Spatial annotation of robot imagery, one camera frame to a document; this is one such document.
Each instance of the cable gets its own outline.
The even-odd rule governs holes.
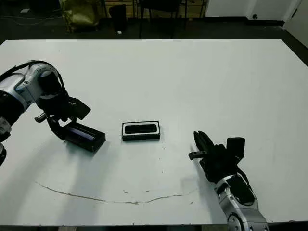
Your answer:
[[[19,23],[19,22],[17,22],[17,21],[15,21],[14,19],[12,19],[12,18],[8,18],[8,17],[0,17],[0,19],[10,19],[10,20],[12,20],[14,23],[16,23],[17,25],[21,25],[21,26],[33,26],[33,25],[37,25],[37,24],[40,24],[40,23],[43,23],[43,22],[45,22],[45,21],[47,21],[47,20],[50,20],[50,19],[58,19],[58,18],[62,18],[61,16],[59,16],[59,17],[53,17],[53,18],[44,18],[42,21],[40,21],[40,22],[37,22],[37,23],[30,23],[30,24],[23,24],[23,23]]]
[[[56,19],[56,18],[61,18],[59,17],[54,17],[54,18],[27,18],[27,17],[18,17],[18,16],[0,16],[0,18],[20,18],[20,19],[31,19],[31,20],[47,20],[47,19]]]

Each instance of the yellow bag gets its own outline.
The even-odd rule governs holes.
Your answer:
[[[78,28],[96,27],[103,17],[100,0],[59,0],[62,18],[67,30],[74,32]]]

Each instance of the crack line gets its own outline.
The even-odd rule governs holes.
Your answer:
[[[107,200],[103,200],[103,199],[99,199],[99,198],[88,197],[88,196],[81,196],[81,195],[76,195],[76,194],[71,194],[71,193],[66,193],[66,192],[62,192],[62,191],[59,191],[59,190],[55,190],[55,189],[52,189],[52,188],[50,188],[50,187],[48,187],[46,185],[42,185],[42,184],[40,184],[37,181],[35,181],[35,183],[38,184],[39,186],[45,188],[45,189],[48,189],[48,190],[53,191],[55,193],[67,195],[67,196],[79,197],[79,198],[83,198],[83,199],[89,199],[89,200],[100,201],[100,202],[110,202],[110,203],[116,203],[116,204],[132,204],[132,205],[147,204],[147,203],[151,203],[151,202],[156,201],[156,200],[161,200],[161,199],[166,199],[166,198],[176,197],[176,196],[187,196],[187,195],[189,195],[189,194],[191,194],[191,193],[193,193],[194,191],[197,190],[197,189],[194,189],[191,192],[186,193],[186,194],[176,194],[176,195],[171,195],[171,196],[161,196],[161,197],[157,197],[157,198],[154,198],[152,200],[149,200],[149,201],[135,201],[135,202],[133,202],[133,201],[107,201]]]

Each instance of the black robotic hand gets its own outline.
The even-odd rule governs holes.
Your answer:
[[[246,175],[237,167],[244,157],[244,138],[228,138],[227,148],[223,144],[214,145],[211,139],[202,131],[193,133],[199,152],[189,153],[189,158],[202,158],[200,165],[209,182],[218,183],[222,178],[240,173],[246,180]]]

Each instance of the chair leg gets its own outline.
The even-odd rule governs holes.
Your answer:
[[[204,7],[204,0],[202,0],[201,10],[200,10],[200,18],[202,18],[203,7]]]
[[[170,15],[171,15],[170,20],[172,20],[172,19],[173,19],[173,11],[170,12]],[[171,22],[170,25],[171,25],[171,27],[172,27],[172,28],[171,28],[171,37],[170,37],[170,38],[172,39],[172,37],[173,37],[173,30],[174,30],[174,28],[173,28],[173,27],[174,27],[174,22]]]
[[[141,32],[142,32],[142,21],[143,21],[143,12],[144,12],[144,8],[142,6],[140,6],[140,10],[141,10],[141,19],[140,19],[140,28],[139,28],[139,38],[141,39]]]
[[[133,19],[135,19],[135,0],[133,0]]]
[[[105,10],[106,18],[108,18],[108,12],[107,12],[107,7],[106,7],[106,2],[105,1],[104,1],[104,10]]]
[[[184,28],[186,28],[186,20],[187,20],[187,1],[188,1],[188,0],[185,0]]]
[[[171,34],[171,39],[173,39],[174,31],[175,31],[175,26],[176,26],[176,21],[179,13],[179,8],[175,11],[175,18],[173,20],[173,27],[172,27],[172,34]]]
[[[149,9],[149,15],[150,15],[150,22],[152,21],[152,13],[151,13],[151,9]]]
[[[136,13],[137,13],[137,19],[139,19],[139,15],[138,15],[138,0],[136,1]]]

